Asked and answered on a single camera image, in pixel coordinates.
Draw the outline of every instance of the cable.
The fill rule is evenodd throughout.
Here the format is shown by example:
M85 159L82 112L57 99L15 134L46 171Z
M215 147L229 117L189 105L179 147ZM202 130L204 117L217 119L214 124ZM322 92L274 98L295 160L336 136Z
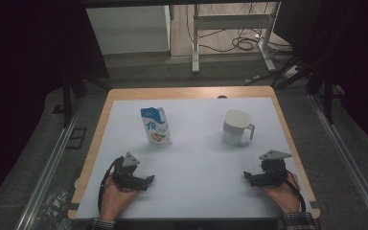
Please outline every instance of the cable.
M262 29L260 29L258 32L255 30L255 29L251 29L251 31L253 31L254 33L256 34L259 34L261 35L262 34ZM291 47L291 45L289 44L279 44L279 43L274 43L274 42L271 42L271 41L268 41L269 44L272 44L272 45L277 45L277 46L288 46L288 47Z
M268 2L265 3L264 13L265 13L265 10L267 10L267 5L268 5Z
M98 210L101 212L101 206L103 203L103 194L104 194L104 186L108 177L112 176L110 171L115 166L117 160L114 160L112 164L109 166L109 169L106 171L105 175L103 176L103 181L101 181L100 193L98 194Z
M272 74L268 74L268 75L266 75L266 76L263 76L263 77L259 77L259 78L256 78L256 79L254 79L254 80L251 80L250 82L247 82L246 84L244 84L243 86L248 86L249 84L251 84L251 83L254 83L254 82L256 82L256 81L259 81L259 80L262 80L262 79L266 79L266 78L268 78L268 77L271 77L271 76L273 76L273 75L276 75L278 72L276 72L276 73L272 73Z
M295 188L294 185L291 184L291 182L289 182L287 179L284 179L281 175L279 175L277 172L270 170L272 173L274 173L275 175L277 175L279 178L281 178L283 180L283 182L285 184L287 184L291 190L295 193L295 195L297 196L298 200L300 201L300 205L301 205L301 212L306 212L307 211L307 207L306 207L306 201L304 200L303 196L301 195L300 191Z
M299 59L300 59L299 57L297 57L297 56L293 56L292 58L290 58L290 59L286 62L286 64L282 67L282 69L281 69L279 72L283 73L287 68L289 68L289 66L293 65L293 64L294 64L295 62L297 62ZM278 75L276 75L276 76L274 77L273 82L270 84L270 86L271 86L271 87L274 87L274 85L276 84L276 81L279 79L279 76L280 76L280 75L278 74Z
M249 8L249 11L248 13L251 13L253 12L253 9L255 7L256 4L251 4L250 5L250 8ZM243 4L243 6L241 7L241 9L238 11L238 14L239 12L244 8L245 4ZM190 27L189 27L189 19L188 19L188 5L186 5L186 19L187 19L187 32L188 32L188 36L189 38L191 39L191 41L194 43L194 40L193 38L191 37L191 33L190 33ZM216 32L213 32L213 33L210 33L210 34L205 34L205 35L198 35L197 37L198 38L203 38L203 37L206 37L206 36L209 36L209 35L215 35L215 34L218 34L218 33L221 33L221 32L224 32L226 30L220 30L220 31L216 31ZM256 39L253 39L253 38L248 38L248 37L243 37L243 30L241 30L240 33L238 33L238 37L232 39L232 48L229 48L227 50L218 50L218 49L215 49L213 47L210 47L210 46L206 46L206 45L198 45L199 47L204 47L204 48L208 48L208 49L211 49L213 51L216 51L216 52L221 52L221 53L225 53L225 52L229 52L229 51L232 51L236 48L239 48L240 50L243 50L243 51L251 51L253 50L258 44L259 44L259 41L260 39L256 40ZM248 44L248 45L251 45L250 47L248 48L245 48L244 47L244 44Z

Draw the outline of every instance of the wire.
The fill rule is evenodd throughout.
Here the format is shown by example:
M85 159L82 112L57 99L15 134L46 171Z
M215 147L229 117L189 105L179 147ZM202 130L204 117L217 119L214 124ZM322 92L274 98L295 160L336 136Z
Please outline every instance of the wire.
M268 5L268 2L265 3L264 13L265 13L265 10L267 10L267 5Z
M187 18L187 32L188 32L188 36L190 37L191 41L194 43L193 38L191 37L191 34L190 34L190 27L188 26L188 5L185 6L185 11L186 11L186 18Z
M213 6L213 5L211 4L211 11L212 11L214 14L216 14L216 13L214 12L214 9L212 9L212 6Z
M285 65L283 65L282 69L279 71L280 73L283 73L286 69L289 68L289 66L293 65L295 62L297 62L300 58L297 56L292 56ZM274 85L276 84L276 81L279 79L280 74L276 75L274 77L273 82L270 84L271 87L274 87Z
M205 36L209 36L209 35L215 35L217 33L221 33L221 32L224 32L226 30L220 30L220 31L217 31L217 32L213 32L213 33L210 33L210 34L205 34L205 35L199 35L198 38L203 38Z
M263 76L263 77L259 77L259 78L255 78L254 80L251 80L250 82L247 82L246 84L244 84L243 86L248 86L249 84L251 83L254 83L256 81L260 81L260 80L263 80L263 79L266 79L268 77L271 77L271 76L274 76L276 74L278 74L279 72L275 72L275 73L271 73L271 74L268 74L266 76Z
M253 31L254 33L256 34L261 34L262 33L262 29L260 29L259 31L256 31L255 29L251 29L251 31ZM279 43L274 43L274 42L271 42L271 41L268 41L269 44L272 44L272 45L277 45L277 46L288 46L288 47L292 47L290 44L279 44Z
M301 204L301 212L306 212L307 211L307 207L306 207L306 201L304 200L303 196L301 195L300 191L295 188L294 185L291 184L291 182L289 182L288 180L284 179L281 175L279 175L277 172L273 171L272 169L270 169L270 171L272 173L274 173L275 175L277 175L279 178L281 178L283 180L283 182L285 184L287 184L291 190L295 193L295 195L297 196L298 200L300 201Z
M110 177L110 171L115 166L118 159L114 160L112 164L109 166L109 169L106 171L105 175L103 176L103 181L101 181L100 193L98 195L98 210L101 212L101 206L103 203L103 194L104 194L104 185L108 177Z

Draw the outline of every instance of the white stand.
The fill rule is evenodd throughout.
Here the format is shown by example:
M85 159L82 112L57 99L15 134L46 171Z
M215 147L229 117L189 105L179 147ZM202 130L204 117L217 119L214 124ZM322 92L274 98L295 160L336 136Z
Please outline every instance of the white stand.
M198 31L202 30L236 30L236 29L266 29L259 50L264 58L269 72L274 72L273 61L267 51L267 44L273 30L280 3L275 3L271 14L243 15L198 15L198 6L194 5L194 42L193 42L193 73L199 73Z

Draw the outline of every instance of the metal post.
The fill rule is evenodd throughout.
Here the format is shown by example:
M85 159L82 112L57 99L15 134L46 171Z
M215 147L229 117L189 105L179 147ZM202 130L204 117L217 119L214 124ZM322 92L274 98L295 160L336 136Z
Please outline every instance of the metal post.
M199 73L198 55L198 5L194 4L193 74Z
M267 44L270 39L271 32L273 31L274 22L276 21L277 11L279 10L279 6L280 6L279 2L274 3L273 9L271 11L270 18L268 20L268 24L265 30L263 42L259 43L259 49L262 53L265 65L267 66L267 69L269 72L276 71L276 67L274 67L274 63L271 60L270 55L268 54Z

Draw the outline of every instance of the metal rail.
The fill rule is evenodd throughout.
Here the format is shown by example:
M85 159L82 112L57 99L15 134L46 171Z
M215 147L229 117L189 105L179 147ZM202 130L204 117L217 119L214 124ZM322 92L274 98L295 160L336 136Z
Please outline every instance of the metal rail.
M321 121L322 125L330 136L337 152L339 153L342 163L345 165L346 170L354 181L357 190L359 191L368 208L368 183L365 177L361 173L359 167L357 166L357 163L349 152L349 149L346 147L345 143L340 137L336 127L328 122L328 119L322 112L323 110L321 102L319 102L318 98L313 95L309 95L309 99L315 107L319 120Z
M82 107L83 98L76 98L73 117L67 127L65 127L57 142L56 145L50 155L49 160L47 161L43 172L41 173L37 183L35 184L34 190L32 191L31 197L26 204L25 209L19 219L19 222L16 225L17 230L30 229L34 222L35 216L40 208L42 200L46 195L46 192L49 188L50 182L52 181L53 175L58 166L58 162L61 159L62 153L64 152L67 141L71 135L71 132L74 128L74 125L79 117L80 110Z

